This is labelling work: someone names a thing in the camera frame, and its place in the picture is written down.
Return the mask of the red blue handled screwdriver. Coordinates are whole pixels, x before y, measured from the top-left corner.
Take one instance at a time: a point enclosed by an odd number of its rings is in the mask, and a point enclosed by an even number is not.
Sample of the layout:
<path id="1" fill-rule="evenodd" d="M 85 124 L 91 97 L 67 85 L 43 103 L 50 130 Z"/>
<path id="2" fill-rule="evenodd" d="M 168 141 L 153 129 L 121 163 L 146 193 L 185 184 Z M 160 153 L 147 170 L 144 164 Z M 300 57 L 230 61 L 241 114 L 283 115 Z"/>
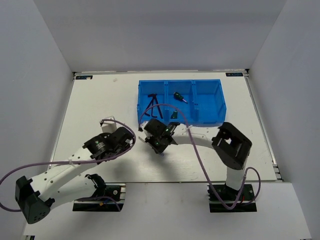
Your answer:
<path id="1" fill-rule="evenodd" d="M 153 145 L 151 145 L 149 142 L 146 142 L 145 139 L 143 139 L 142 137 L 138 136 L 138 139 L 144 143 L 144 144 L 147 144 L 157 155 L 159 156 L 164 156 L 164 153 L 163 152 L 159 152 Z"/>

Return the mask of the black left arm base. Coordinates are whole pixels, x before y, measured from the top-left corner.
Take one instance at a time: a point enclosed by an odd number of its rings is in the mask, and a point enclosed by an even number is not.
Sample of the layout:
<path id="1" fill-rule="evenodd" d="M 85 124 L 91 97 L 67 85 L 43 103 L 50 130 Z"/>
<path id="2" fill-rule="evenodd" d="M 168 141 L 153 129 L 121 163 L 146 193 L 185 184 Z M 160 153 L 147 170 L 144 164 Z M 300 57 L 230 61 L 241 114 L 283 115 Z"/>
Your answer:
<path id="1" fill-rule="evenodd" d="M 125 203 L 126 184 L 107 183 L 105 190 L 95 191 L 88 200 L 73 202 L 73 212 L 120 212 Z"/>

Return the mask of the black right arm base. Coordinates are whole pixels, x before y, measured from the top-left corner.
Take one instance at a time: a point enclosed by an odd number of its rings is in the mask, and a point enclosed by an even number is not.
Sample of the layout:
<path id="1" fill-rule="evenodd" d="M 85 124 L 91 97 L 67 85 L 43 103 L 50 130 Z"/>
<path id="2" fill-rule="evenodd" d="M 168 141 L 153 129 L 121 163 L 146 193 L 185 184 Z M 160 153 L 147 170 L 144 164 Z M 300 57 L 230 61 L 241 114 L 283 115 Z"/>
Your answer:
<path id="1" fill-rule="evenodd" d="M 236 200 L 238 192 L 232 190 L 231 188 L 222 185 L 222 184 L 214 184 L 215 190 L 221 199 L 225 202 L 226 205 L 231 207 L 233 202 Z M 214 192 L 208 185 L 208 198 L 209 198 L 209 211 L 211 213 L 253 213 L 257 212 L 257 206 L 255 200 L 250 202 L 254 197 L 254 189 L 251 184 L 245 184 L 242 190 L 241 196 L 238 199 L 238 202 L 234 209 L 228 210 L 226 209 L 218 198 L 215 196 Z"/>

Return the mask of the small brown hex key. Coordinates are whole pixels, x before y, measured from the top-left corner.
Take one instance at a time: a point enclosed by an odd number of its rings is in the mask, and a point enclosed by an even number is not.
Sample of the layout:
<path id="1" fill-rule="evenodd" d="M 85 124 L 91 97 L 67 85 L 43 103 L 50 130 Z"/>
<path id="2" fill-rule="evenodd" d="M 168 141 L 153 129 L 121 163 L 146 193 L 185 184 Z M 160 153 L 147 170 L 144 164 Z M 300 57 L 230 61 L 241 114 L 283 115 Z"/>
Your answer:
<path id="1" fill-rule="evenodd" d="M 151 98 L 151 100 L 150 100 L 148 106 L 146 107 L 146 109 L 149 109 L 150 107 L 152 107 L 154 105 L 154 101 L 155 101 L 156 95 L 155 94 L 150 94 L 150 95 L 148 95 L 148 97 Z M 151 108 L 150 114 L 146 110 L 145 111 L 145 115 L 148 116 L 148 117 L 154 118 L 155 116 L 153 115 L 153 108 Z"/>

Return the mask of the medium brown hex key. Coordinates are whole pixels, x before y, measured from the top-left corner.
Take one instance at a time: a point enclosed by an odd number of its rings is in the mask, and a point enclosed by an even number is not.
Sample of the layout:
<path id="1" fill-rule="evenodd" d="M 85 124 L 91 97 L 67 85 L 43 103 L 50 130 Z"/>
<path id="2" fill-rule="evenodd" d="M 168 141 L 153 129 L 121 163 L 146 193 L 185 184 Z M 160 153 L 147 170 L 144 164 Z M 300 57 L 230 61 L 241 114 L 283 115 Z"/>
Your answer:
<path id="1" fill-rule="evenodd" d="M 154 97 L 151 99 L 150 103 L 149 103 L 148 106 L 147 106 L 147 109 L 150 108 L 150 107 L 152 107 L 152 106 L 154 105 L 155 100 L 156 100 L 156 99 L 155 99 Z M 146 111 L 146 112 L 145 112 L 145 115 L 148 116 L 148 117 L 157 118 L 157 116 L 154 115 L 154 113 L 153 113 L 154 109 L 151 108 L 150 110 L 151 110 L 151 112 L 148 113 L 148 112 Z"/>

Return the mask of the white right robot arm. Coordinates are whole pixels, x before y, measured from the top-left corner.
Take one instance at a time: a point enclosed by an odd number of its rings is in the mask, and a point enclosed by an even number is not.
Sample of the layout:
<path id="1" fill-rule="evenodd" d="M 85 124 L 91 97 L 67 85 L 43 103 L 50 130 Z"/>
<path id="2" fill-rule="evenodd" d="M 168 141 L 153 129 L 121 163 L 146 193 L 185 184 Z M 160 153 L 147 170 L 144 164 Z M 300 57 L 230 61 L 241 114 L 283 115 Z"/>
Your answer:
<path id="1" fill-rule="evenodd" d="M 164 124 L 151 119 L 141 125 L 145 142 L 156 154 L 162 154 L 170 145 L 191 145 L 212 148 L 227 167 L 224 194 L 236 200 L 244 193 L 242 182 L 252 142 L 234 125 L 224 122 L 221 126 L 186 126 L 178 122 Z"/>

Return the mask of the large brown hex key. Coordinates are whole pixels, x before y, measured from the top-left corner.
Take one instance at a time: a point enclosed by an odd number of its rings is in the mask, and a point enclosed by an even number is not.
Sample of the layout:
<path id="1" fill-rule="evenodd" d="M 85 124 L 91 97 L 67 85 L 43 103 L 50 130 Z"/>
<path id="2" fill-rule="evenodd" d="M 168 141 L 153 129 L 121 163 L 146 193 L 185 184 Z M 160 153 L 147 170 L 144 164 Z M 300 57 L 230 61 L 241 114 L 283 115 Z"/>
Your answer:
<path id="1" fill-rule="evenodd" d="M 155 102 L 153 105 L 155 105 L 158 109 L 158 114 L 160 116 L 161 119 L 163 119 L 163 114 L 162 114 L 162 111 L 161 111 L 161 108 L 160 108 L 160 105 L 159 105 L 159 102 L 158 102 L 158 98 L 157 98 L 157 94 L 156 93 L 151 93 L 151 94 L 155 94 L 156 97 L 155 97 Z"/>

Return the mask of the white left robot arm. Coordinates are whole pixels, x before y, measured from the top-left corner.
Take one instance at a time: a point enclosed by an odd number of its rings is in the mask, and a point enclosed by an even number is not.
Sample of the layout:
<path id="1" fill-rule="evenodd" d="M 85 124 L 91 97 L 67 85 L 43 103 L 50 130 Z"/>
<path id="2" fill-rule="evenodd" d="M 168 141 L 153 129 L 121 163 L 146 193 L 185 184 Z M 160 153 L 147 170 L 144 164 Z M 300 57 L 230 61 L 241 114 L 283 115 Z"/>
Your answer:
<path id="1" fill-rule="evenodd" d="M 66 164 L 57 164 L 47 171 L 16 181 L 15 200 L 28 224 L 44 219 L 52 209 L 74 200 L 120 200 L 121 187 L 107 185 L 98 174 L 84 174 L 99 165 L 102 159 L 113 158 L 127 151 L 135 142 L 135 134 L 125 127 L 113 133 L 104 132 L 86 141 Z"/>

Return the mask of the green stubby screwdriver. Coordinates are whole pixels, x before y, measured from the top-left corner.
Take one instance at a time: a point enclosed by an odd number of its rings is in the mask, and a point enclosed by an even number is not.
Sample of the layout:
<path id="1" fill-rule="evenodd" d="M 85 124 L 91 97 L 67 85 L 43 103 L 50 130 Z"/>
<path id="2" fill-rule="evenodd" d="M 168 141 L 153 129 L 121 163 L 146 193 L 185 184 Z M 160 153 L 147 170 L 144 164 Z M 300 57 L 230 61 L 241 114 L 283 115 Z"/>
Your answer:
<path id="1" fill-rule="evenodd" d="M 174 110 L 170 116 L 172 120 L 176 120 L 178 118 L 178 111 Z"/>
<path id="2" fill-rule="evenodd" d="M 177 101 L 184 102 L 184 103 L 188 104 L 188 102 L 185 100 L 185 98 L 179 92 L 174 92 L 173 97 Z"/>

